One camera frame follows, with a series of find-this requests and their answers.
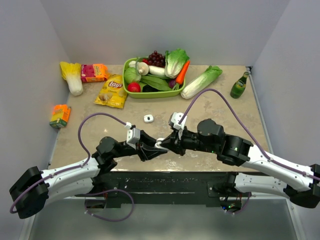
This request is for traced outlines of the white earbud charging case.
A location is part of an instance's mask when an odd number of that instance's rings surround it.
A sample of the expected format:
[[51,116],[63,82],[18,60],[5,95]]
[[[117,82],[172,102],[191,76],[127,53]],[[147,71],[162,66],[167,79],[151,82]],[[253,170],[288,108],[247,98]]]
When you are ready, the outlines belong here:
[[152,114],[147,114],[143,117],[145,123],[152,123],[154,121],[154,116]]

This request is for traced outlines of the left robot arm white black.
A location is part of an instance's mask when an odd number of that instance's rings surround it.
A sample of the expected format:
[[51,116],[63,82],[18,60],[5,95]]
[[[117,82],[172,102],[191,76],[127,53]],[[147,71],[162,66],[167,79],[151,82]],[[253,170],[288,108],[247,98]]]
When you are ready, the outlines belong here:
[[137,155],[141,161],[151,160],[168,152],[161,142],[133,128],[127,131],[126,141],[102,138],[93,154],[76,163],[47,170],[30,167],[9,189],[13,200],[9,211],[26,219],[66,197],[88,193],[99,196],[104,184],[94,178],[110,172],[117,165],[116,158]]

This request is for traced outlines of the white oval case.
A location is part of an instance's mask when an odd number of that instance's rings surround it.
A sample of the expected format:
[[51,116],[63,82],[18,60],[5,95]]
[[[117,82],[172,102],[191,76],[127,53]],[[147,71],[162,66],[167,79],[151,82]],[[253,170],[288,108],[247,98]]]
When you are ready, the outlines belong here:
[[156,142],[155,142],[154,147],[157,148],[157,149],[161,149],[161,150],[165,150],[165,151],[169,152],[170,151],[169,149],[167,149],[166,147],[161,146],[163,140],[164,140],[164,138],[158,138],[156,140]]

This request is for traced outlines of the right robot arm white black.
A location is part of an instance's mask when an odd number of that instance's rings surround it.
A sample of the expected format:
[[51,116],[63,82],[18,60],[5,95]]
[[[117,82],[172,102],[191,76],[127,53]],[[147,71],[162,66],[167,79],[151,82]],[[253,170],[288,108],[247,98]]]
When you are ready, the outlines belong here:
[[183,156],[186,150],[212,153],[230,166],[259,171],[261,175],[231,173],[217,190],[233,197],[237,193],[266,193],[289,199],[295,205],[313,209],[320,202],[320,166],[300,165],[265,152],[239,136],[226,134],[221,125],[205,119],[197,131],[171,124],[173,132],[159,138],[155,147]]

